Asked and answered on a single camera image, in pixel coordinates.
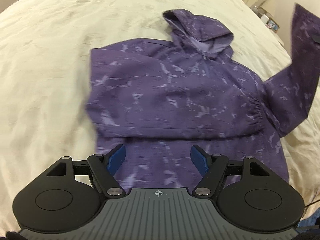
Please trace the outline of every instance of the lampshade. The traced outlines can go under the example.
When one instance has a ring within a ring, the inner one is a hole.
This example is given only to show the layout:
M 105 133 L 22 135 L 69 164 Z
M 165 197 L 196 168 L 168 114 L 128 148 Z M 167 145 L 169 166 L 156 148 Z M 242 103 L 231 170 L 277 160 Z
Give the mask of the lampshade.
M 274 16 L 276 13 L 276 0 L 266 0 L 262 5 L 261 8 L 264 9 L 268 14 Z

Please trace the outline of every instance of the cream bed sheet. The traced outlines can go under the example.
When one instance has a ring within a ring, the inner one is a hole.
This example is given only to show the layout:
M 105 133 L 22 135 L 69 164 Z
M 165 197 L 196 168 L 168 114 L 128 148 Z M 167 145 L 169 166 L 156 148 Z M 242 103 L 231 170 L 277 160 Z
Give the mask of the cream bed sheet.
M 18 230 L 15 195 L 58 158 L 94 153 L 84 104 L 91 48 L 144 37 L 169 40 L 161 13 L 185 8 L 219 19 L 235 35 L 234 59 L 267 79 L 290 57 L 241 0 L 20 0 L 0 14 L 0 235 Z M 320 198 L 320 96 L 283 138 L 290 183 Z M 309 208 L 306 216 L 319 205 Z

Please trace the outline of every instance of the purple hooded jacket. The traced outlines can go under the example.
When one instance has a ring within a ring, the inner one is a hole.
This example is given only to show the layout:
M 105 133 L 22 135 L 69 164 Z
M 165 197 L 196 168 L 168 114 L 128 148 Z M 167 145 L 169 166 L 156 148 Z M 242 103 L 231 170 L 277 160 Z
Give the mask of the purple hooded jacket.
M 87 111 L 97 153 L 126 146 L 115 175 L 121 186 L 192 190 L 201 179 L 190 160 L 193 144 L 233 160 L 252 155 L 288 181 L 280 137 L 308 116 L 320 19 L 297 5 L 292 64 L 262 82 L 231 59 L 233 34 L 221 22 L 183 9 L 163 16 L 172 42 L 133 39 L 92 50 Z

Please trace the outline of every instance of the jacket sleeve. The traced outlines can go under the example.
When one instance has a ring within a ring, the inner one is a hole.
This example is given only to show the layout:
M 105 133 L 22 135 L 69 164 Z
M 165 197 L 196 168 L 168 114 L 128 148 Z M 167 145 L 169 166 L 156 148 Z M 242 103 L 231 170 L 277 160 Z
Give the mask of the jacket sleeve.
M 267 116 L 280 137 L 309 114 L 320 70 L 320 18 L 296 5 L 292 20 L 292 63 L 263 83 Z

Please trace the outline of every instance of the photo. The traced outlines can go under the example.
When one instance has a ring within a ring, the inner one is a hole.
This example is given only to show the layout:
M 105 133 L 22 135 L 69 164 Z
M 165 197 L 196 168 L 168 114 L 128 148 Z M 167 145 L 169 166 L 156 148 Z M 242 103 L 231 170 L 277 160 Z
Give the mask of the photo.
M 266 26 L 267 26 L 269 29 L 273 30 L 275 33 L 277 33 L 277 31 L 278 31 L 279 28 L 280 28 L 279 25 L 278 25 L 273 19 L 271 19 L 271 18 L 268 20 Z

